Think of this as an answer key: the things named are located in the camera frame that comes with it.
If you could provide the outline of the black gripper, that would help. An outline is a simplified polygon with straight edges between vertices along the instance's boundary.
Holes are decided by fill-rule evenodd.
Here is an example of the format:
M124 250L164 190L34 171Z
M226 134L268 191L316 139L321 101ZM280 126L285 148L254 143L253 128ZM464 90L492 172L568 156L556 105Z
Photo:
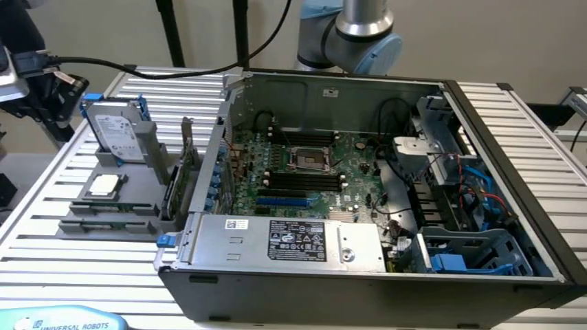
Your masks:
M69 122L88 88L88 80L56 71L28 78L26 83L26 115L44 126L56 142L68 142L74 132Z

